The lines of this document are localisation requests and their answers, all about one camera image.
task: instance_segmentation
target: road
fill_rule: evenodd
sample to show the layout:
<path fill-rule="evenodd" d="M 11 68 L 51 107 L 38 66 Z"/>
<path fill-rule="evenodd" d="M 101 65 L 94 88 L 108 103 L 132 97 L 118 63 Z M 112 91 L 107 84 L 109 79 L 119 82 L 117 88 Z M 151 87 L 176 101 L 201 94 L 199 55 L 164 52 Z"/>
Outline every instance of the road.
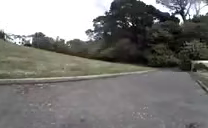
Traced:
<path fill-rule="evenodd" d="M 0 86 L 0 128 L 208 128 L 208 95 L 167 70 Z"/>

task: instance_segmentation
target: hillside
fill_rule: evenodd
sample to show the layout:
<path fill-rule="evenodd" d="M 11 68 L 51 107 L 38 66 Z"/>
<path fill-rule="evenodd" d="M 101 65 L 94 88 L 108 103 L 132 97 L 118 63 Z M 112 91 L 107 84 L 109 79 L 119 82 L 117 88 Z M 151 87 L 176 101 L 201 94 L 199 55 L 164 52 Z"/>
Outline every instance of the hillside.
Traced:
<path fill-rule="evenodd" d="M 18 46 L 0 39 L 0 79 L 91 75 L 146 70 Z"/>

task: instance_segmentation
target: bush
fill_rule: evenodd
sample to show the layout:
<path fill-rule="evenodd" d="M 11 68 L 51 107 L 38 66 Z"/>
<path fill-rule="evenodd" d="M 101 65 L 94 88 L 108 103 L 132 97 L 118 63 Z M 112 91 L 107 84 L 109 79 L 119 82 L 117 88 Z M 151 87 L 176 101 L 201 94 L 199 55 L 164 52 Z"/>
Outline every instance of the bush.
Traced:
<path fill-rule="evenodd" d="M 181 60 L 179 64 L 179 68 L 183 71 L 191 70 L 191 61 L 190 60 Z"/>
<path fill-rule="evenodd" d="M 174 56 L 168 55 L 150 55 L 148 57 L 148 65 L 152 67 L 175 67 L 179 60 Z"/>
<path fill-rule="evenodd" d="M 119 62 L 140 62 L 142 53 L 129 39 L 121 39 L 115 45 L 104 49 L 98 55 L 100 59 Z"/>
<path fill-rule="evenodd" d="M 153 67 L 175 67 L 179 63 L 179 59 L 164 44 L 155 45 L 147 56 L 148 65 Z"/>
<path fill-rule="evenodd" d="M 194 70 L 208 70 L 208 67 L 202 63 L 194 64 Z"/>

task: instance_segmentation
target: overcast sky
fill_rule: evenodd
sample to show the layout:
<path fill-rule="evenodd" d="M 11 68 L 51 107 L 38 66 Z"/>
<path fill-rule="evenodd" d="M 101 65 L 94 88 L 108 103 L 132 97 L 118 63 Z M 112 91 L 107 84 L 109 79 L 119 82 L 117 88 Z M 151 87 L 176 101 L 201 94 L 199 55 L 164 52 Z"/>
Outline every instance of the overcast sky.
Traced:
<path fill-rule="evenodd" d="M 143 0 L 162 11 L 155 0 Z M 86 40 L 92 20 L 109 9 L 112 0 L 0 0 L 0 30 L 29 35 L 43 32 L 66 40 Z"/>

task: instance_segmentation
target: tree canopy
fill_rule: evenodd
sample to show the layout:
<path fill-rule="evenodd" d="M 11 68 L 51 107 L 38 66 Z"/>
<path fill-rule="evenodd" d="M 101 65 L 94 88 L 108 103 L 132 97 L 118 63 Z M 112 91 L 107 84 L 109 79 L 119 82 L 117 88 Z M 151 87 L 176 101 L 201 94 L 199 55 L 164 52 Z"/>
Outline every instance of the tree canopy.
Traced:
<path fill-rule="evenodd" d="M 208 0 L 156 0 L 156 2 L 174 11 L 173 15 L 179 14 L 183 21 L 190 15 L 191 9 L 196 11 L 195 15 L 199 15 L 201 9 L 208 6 Z"/>

